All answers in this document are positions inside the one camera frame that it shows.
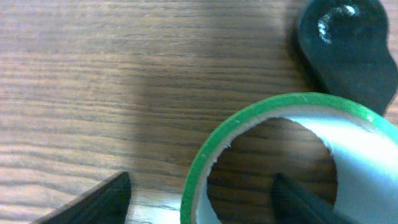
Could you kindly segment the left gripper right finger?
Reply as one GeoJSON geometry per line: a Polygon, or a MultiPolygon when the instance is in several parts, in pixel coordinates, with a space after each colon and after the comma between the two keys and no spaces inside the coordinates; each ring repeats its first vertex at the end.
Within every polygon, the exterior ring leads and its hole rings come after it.
{"type": "Polygon", "coordinates": [[[274,177],[271,199],[280,224],[354,224],[353,219],[281,173],[274,177]]]}

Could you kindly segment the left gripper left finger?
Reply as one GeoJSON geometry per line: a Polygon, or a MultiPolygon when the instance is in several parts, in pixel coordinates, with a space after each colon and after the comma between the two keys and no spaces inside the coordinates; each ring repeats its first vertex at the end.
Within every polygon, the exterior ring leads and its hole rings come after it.
{"type": "Polygon", "coordinates": [[[124,223],[131,196],[129,173],[118,172],[34,223],[124,223]]]}

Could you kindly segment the green tape roll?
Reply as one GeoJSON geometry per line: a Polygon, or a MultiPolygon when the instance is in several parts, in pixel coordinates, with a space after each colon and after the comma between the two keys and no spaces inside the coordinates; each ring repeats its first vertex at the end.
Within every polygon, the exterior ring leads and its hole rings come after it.
{"type": "Polygon", "coordinates": [[[185,182],[182,223],[218,223],[206,192],[212,165],[233,139],[271,118],[301,124],[330,150],[337,169],[335,210],[360,223],[397,222],[397,128],[345,98],[290,93],[238,111],[209,135],[185,182]]]}

